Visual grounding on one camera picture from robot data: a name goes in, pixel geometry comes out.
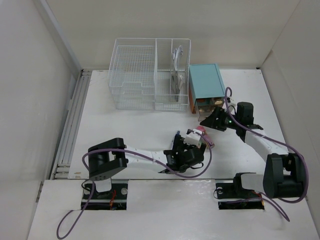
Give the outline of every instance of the white table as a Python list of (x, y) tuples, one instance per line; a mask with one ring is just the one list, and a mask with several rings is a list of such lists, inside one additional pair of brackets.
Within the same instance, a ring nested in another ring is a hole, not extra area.
[[(283, 135), (260, 70), (221, 70), (224, 84), (233, 89), (236, 102), (254, 105), (255, 123), (283, 141)], [(108, 90), (107, 72), (94, 71), (88, 88), (69, 171), (69, 179), (87, 179), (81, 158), (89, 147), (112, 138), (145, 150), (168, 149), (177, 130), (198, 126), (197, 115), (174, 112), (116, 110)], [(213, 197), (215, 181), (238, 172), (263, 173), (264, 161), (236, 136), (234, 130), (209, 130), (215, 142), (208, 171), (194, 180), (129, 167), (114, 176), (131, 179), (127, 210), (87, 210), (67, 240), (318, 240), (307, 202), (278, 203), (287, 212), (286, 222), (266, 203), (263, 210), (219, 210)], [(198, 171), (187, 171), (186, 175)], [(29, 240), (56, 239), (59, 221), (69, 210), (79, 210), (82, 180), (47, 180), (42, 188)], [(61, 226), (63, 236), (79, 211)]]
[[(82, 164), (82, 156), (88, 148), (113, 138), (123, 138), (124, 143), (142, 150), (166, 150), (180, 130), (199, 125), (198, 115), (177, 112), (150, 112), (117, 110), (113, 103), (107, 82), (108, 71), (93, 71), (81, 122), (79, 125), (74, 152), (69, 171), (69, 179), (87, 179), (88, 171)], [(273, 108), (264, 78), (260, 70), (222, 69), (221, 75), (225, 86), (233, 89), (235, 102), (251, 102), (254, 105), (254, 122), (261, 125), (273, 138), (284, 141), (279, 122)], [(265, 163), (260, 156), (241, 141), (234, 130), (220, 132), (207, 131), (212, 137), (213, 160), (209, 169), (199, 178), (227, 179), (236, 173), (264, 173)], [(209, 153), (205, 154), (204, 164), (208, 162)], [(188, 169), (185, 175), (194, 175), (202, 169)], [(145, 169), (129, 167), (113, 179), (176, 179), (172, 174), (159, 174)]]

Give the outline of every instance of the blue box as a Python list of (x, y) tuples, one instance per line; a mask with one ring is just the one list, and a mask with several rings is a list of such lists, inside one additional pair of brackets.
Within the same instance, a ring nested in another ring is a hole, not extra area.
[(191, 112), (196, 113), (196, 105), (223, 104), (225, 85), (218, 64), (192, 64), (189, 66), (189, 102)]

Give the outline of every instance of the white wire dish rack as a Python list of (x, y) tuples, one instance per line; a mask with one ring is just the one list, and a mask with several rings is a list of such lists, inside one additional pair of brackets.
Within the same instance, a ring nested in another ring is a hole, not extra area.
[[(176, 71), (173, 52), (181, 48)], [(115, 107), (185, 111), (189, 105), (190, 48), (189, 39), (117, 38), (108, 74)]]

